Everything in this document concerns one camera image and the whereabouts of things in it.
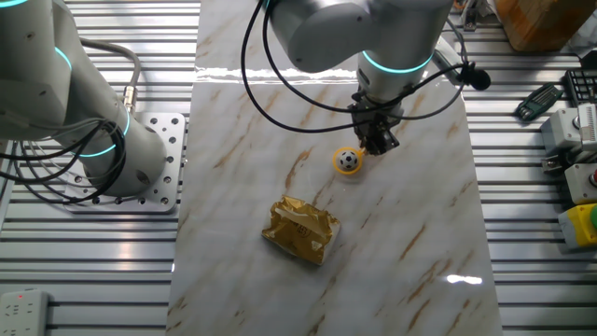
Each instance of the white power strip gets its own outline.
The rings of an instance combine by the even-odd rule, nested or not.
[[[0,297],[0,336],[44,336],[48,294],[41,290],[6,293]]]

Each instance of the marble surface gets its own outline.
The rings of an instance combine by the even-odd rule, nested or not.
[[[352,130],[290,133],[248,100],[240,47],[254,6],[201,5],[167,335],[501,335],[462,99],[432,119],[402,122],[395,128],[399,148],[366,157],[358,176],[339,175],[332,155],[358,145]],[[247,62],[257,99],[291,125],[350,122],[312,108],[274,80],[260,23]],[[331,105],[351,102],[354,58],[301,74],[274,41],[271,35],[280,68],[303,92]],[[428,113],[454,92],[438,80],[405,101],[405,110]],[[340,220],[323,266],[261,236],[283,194]]]

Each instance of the robotic arm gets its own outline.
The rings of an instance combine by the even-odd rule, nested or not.
[[[421,80],[432,60],[450,69],[460,58],[440,38],[452,0],[270,0],[266,19],[299,70],[327,70],[358,53],[359,89],[351,108],[387,104]],[[491,81],[474,64],[446,75],[455,85],[485,90]],[[390,128],[400,121],[400,104],[353,113],[354,130],[368,153],[397,147]]]
[[[126,103],[85,53],[63,0],[0,0],[0,139],[50,136],[70,147],[86,138],[98,120],[113,122],[126,140],[121,150],[126,159],[115,158],[116,144],[105,129],[83,146],[79,159],[98,188],[115,170],[113,162],[120,162],[118,179],[104,194],[137,195],[160,176],[166,150]]]

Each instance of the black cable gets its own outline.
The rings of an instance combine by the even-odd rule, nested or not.
[[[129,86],[137,86],[137,83],[139,82],[139,76],[141,76],[141,61],[139,60],[139,56],[137,56],[137,54],[132,52],[130,49],[126,49],[124,47],[117,46],[111,43],[106,43],[102,41],[92,41],[83,37],[80,37],[80,40],[83,47],[119,53],[131,60],[134,63],[134,70],[132,71],[132,77],[131,81],[129,82]]]
[[[93,192],[91,195],[84,197],[84,198],[76,198],[76,197],[71,197],[68,195],[65,195],[61,192],[59,192],[58,190],[54,189],[53,187],[51,187],[48,183],[42,183],[44,185],[44,187],[46,187],[50,192],[54,193],[55,195],[62,197],[64,199],[67,199],[68,201],[59,201],[59,200],[52,200],[49,199],[47,197],[44,197],[43,195],[41,195],[39,192],[37,192],[36,190],[34,190],[33,188],[31,188],[30,185],[25,184],[24,186],[31,192],[33,193],[37,198],[39,198],[40,200],[47,202],[47,203],[53,203],[53,204],[63,204],[63,205],[68,205],[68,204],[75,204],[75,203],[82,203],[88,200],[93,200],[98,196],[101,196],[102,194],[104,194],[108,189],[110,189],[114,183],[117,181],[117,179],[119,178],[120,174],[122,173],[122,169],[124,168],[124,164],[126,161],[126,151],[125,151],[125,140],[124,140],[124,134],[122,133],[121,129],[116,125],[116,123],[109,123],[107,125],[107,128],[113,128],[113,132],[111,132],[111,138],[112,141],[114,142],[114,144],[116,145],[115,147],[115,156],[113,159],[113,167],[118,166],[118,168],[112,169],[113,173],[108,177],[108,179],[106,180],[105,183],[102,184],[101,187],[99,187],[95,192]],[[23,142],[21,142],[21,149],[25,150],[24,144]],[[29,167],[29,169],[31,170],[32,174],[36,177],[39,178],[39,175],[37,174],[37,172],[35,171],[34,167],[31,165],[30,162],[26,162],[27,166]],[[19,167],[19,165],[14,162],[14,167],[15,170],[17,172],[17,175],[19,175],[20,178],[22,178],[22,172],[21,172],[21,168]]]
[[[328,111],[340,112],[340,113],[351,113],[351,114],[354,114],[354,113],[368,113],[368,112],[373,112],[373,111],[379,111],[379,110],[386,109],[388,107],[396,106],[397,104],[399,104],[400,102],[402,102],[402,100],[404,100],[404,98],[406,98],[406,97],[410,96],[411,94],[415,93],[418,89],[420,89],[421,87],[423,87],[424,85],[426,85],[427,83],[430,82],[430,80],[421,82],[421,83],[413,86],[410,89],[406,89],[402,93],[398,94],[398,96],[395,99],[393,99],[393,100],[391,100],[389,102],[386,102],[386,103],[383,103],[383,104],[378,104],[378,105],[376,105],[374,107],[365,108],[365,109],[339,108],[339,107],[325,105],[325,104],[319,103],[317,101],[314,101],[313,99],[311,99],[307,95],[305,95],[302,92],[300,92],[299,90],[297,90],[294,86],[292,86],[292,84],[290,84],[284,78],[284,76],[282,75],[282,73],[280,73],[280,70],[278,69],[277,65],[275,64],[275,61],[273,60],[273,57],[271,56],[270,44],[269,44],[269,40],[268,40],[268,26],[269,26],[269,20],[270,20],[271,13],[273,12],[273,8],[274,8],[274,6],[268,6],[266,8],[265,18],[263,20],[263,30],[261,32],[261,38],[263,40],[263,47],[264,47],[264,50],[265,50],[266,57],[268,58],[268,62],[270,63],[270,66],[271,66],[271,69],[273,70],[273,72],[276,74],[276,76],[282,81],[282,83],[284,83],[284,85],[289,90],[291,90],[298,97],[302,98],[303,100],[307,101],[308,103],[310,103],[312,105],[315,105],[317,107],[326,109]],[[455,30],[455,27],[454,27],[454,32],[456,34],[459,34],[459,32]],[[461,44],[463,46],[463,56],[464,56],[464,55],[466,55],[465,44],[464,44],[464,40],[462,39],[462,36],[460,36],[460,37],[461,38],[459,38],[459,41],[461,42]],[[450,67],[448,69],[444,69],[444,70],[438,71],[437,73],[435,73],[430,78],[435,79],[435,78],[437,78],[437,77],[439,77],[441,75],[449,73],[452,70],[455,70],[455,69],[467,66],[466,64],[468,64],[468,58],[467,58],[467,56],[465,58],[466,58],[466,62],[464,64],[456,64],[455,66],[452,66],[452,67]]]
[[[9,154],[3,154],[0,153],[0,158],[2,159],[8,159],[8,160],[16,160],[16,161],[42,161],[42,160],[50,160],[50,159],[56,159],[58,157],[61,157],[62,155],[66,154],[66,153],[70,153],[71,151],[73,151],[75,148],[77,147],[81,147],[84,143],[88,143],[90,141],[90,139],[93,137],[93,135],[91,135],[91,133],[88,133],[87,135],[85,135],[84,137],[82,137],[80,140],[78,140],[77,142],[75,142],[73,145],[57,151],[53,154],[48,154],[48,155],[40,155],[40,156],[35,156],[35,157],[29,157],[29,156],[18,156],[18,155],[9,155]]]
[[[450,26],[450,28],[454,31],[456,38],[458,38],[458,42],[460,43],[461,51],[460,51],[460,58],[462,59],[463,63],[468,64],[468,51],[466,51],[466,43],[465,37],[458,31],[454,23],[450,21],[450,18],[446,19],[446,22]]]
[[[456,99],[458,99],[458,97],[460,96],[460,93],[462,93],[464,88],[465,88],[465,86],[461,85],[460,88],[458,89],[458,91],[449,100],[449,102],[447,102],[444,106],[440,107],[439,109],[435,110],[434,112],[431,112],[431,113],[428,113],[428,114],[422,115],[422,116],[400,117],[400,119],[398,121],[396,121],[390,125],[390,128],[396,126],[398,123],[400,123],[401,120],[422,120],[422,119],[428,119],[428,118],[431,118],[431,117],[434,117],[434,116],[440,114],[441,112],[447,110],[448,107],[450,107],[452,104],[454,104],[454,102],[456,101]]]
[[[261,105],[259,105],[259,102],[257,101],[255,96],[251,92],[251,87],[249,86],[249,80],[246,76],[246,49],[247,49],[247,45],[249,44],[249,36],[251,35],[251,31],[253,30],[253,26],[255,25],[255,21],[257,19],[259,11],[261,10],[261,6],[263,5],[263,2],[264,2],[264,0],[259,0],[257,7],[255,8],[255,12],[253,13],[253,16],[251,17],[251,20],[249,21],[249,25],[247,27],[246,33],[244,34],[243,47],[241,50],[241,73],[243,74],[244,88],[246,89],[246,93],[249,96],[249,99],[251,100],[251,102],[253,103],[255,108],[259,111],[259,113],[261,113],[261,115],[263,117],[265,117],[265,119],[267,119],[269,122],[273,123],[274,125],[276,125],[280,128],[283,128],[287,131],[296,132],[296,133],[328,133],[328,132],[335,132],[335,131],[339,131],[339,130],[350,129],[355,126],[360,126],[360,125],[369,123],[369,121],[361,121],[361,122],[357,122],[357,123],[341,125],[341,126],[336,126],[336,127],[330,127],[330,128],[324,128],[324,129],[306,130],[306,129],[300,129],[300,128],[284,125],[283,123],[279,122],[278,120],[272,118],[268,114],[268,112],[266,112],[263,109],[263,107],[261,107]]]
[[[91,132],[89,132],[89,134],[87,134],[83,139],[85,140],[83,142],[83,144],[79,147],[79,149],[76,151],[75,156],[73,157],[73,159],[71,159],[68,164],[66,164],[66,166],[64,166],[64,168],[62,168],[60,171],[58,171],[55,174],[52,175],[47,175],[44,176],[42,178],[38,178],[38,179],[34,179],[34,178],[22,178],[21,176],[14,176],[11,174],[7,174],[4,172],[0,172],[0,177],[3,178],[7,178],[9,180],[13,180],[15,182],[19,182],[22,184],[42,184],[44,182],[48,182],[56,177],[59,177],[63,174],[65,174],[66,172],[68,172],[69,169],[71,169],[71,167],[73,165],[75,165],[75,162],[78,160],[79,156],[83,153],[83,150],[85,150],[85,148],[87,147],[87,145],[91,142],[91,139],[93,138],[93,136],[95,134],[97,134],[104,126],[105,124],[108,123],[108,121],[104,121],[101,124],[99,124],[97,127],[95,127]],[[35,157],[33,160],[30,160],[31,158],[25,157],[25,161],[38,161],[38,157]]]

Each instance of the small ball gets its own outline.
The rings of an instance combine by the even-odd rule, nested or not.
[[[351,150],[342,151],[336,160],[338,167],[344,172],[351,172],[358,167],[358,155]]]

